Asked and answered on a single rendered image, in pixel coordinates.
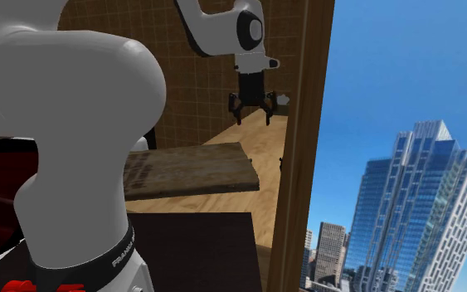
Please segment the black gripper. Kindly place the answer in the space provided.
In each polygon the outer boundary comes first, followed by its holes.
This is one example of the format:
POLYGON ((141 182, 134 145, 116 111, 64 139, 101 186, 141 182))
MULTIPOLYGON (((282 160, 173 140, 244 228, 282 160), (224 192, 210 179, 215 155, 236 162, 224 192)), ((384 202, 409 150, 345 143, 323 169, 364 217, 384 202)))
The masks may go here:
POLYGON ((265 111, 265 123, 270 125, 270 119, 277 110, 277 99, 274 91, 265 93, 265 74, 263 71, 256 73, 239 73, 238 96, 235 93, 228 95, 228 111, 241 125, 241 110, 244 106, 258 106, 265 111))

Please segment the worn wooden board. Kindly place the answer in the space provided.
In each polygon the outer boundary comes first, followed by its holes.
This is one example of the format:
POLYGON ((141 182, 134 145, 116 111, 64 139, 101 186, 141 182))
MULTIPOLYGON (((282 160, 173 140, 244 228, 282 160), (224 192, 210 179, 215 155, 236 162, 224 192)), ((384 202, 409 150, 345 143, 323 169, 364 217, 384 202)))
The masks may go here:
POLYGON ((132 152, 124 167, 127 201, 259 189, 257 172, 238 142, 132 152))

